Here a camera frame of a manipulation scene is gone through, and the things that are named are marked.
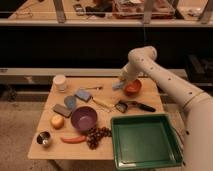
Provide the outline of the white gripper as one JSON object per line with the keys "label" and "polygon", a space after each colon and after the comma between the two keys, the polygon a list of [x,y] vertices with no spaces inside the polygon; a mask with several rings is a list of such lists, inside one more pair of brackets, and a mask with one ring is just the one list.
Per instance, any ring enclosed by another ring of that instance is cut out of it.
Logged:
{"label": "white gripper", "polygon": [[124,84],[128,85],[135,81],[138,78],[138,72],[135,68],[125,65],[121,69],[121,75],[119,76],[119,80]]}

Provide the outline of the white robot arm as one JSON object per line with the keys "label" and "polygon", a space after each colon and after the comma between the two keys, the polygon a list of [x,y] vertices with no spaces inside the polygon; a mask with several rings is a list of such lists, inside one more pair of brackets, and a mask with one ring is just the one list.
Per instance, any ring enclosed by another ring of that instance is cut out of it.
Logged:
{"label": "white robot arm", "polygon": [[155,62],[153,46],[128,53],[121,80],[128,84],[140,73],[149,76],[187,114],[181,171],[213,171],[213,96]]}

